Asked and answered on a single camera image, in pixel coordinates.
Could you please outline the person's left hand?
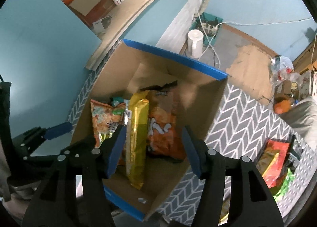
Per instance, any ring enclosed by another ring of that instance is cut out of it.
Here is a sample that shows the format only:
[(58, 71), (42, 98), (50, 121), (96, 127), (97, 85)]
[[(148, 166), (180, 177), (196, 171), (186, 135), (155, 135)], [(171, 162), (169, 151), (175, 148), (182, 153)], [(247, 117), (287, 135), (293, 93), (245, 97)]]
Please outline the person's left hand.
[(8, 213), (17, 218), (17, 219), (23, 219), (25, 212), (27, 210), (27, 207), (29, 206), (29, 202), (26, 200), (20, 200), (12, 198), (8, 202), (1, 202), (1, 204), (4, 206), (4, 208), (8, 211)]

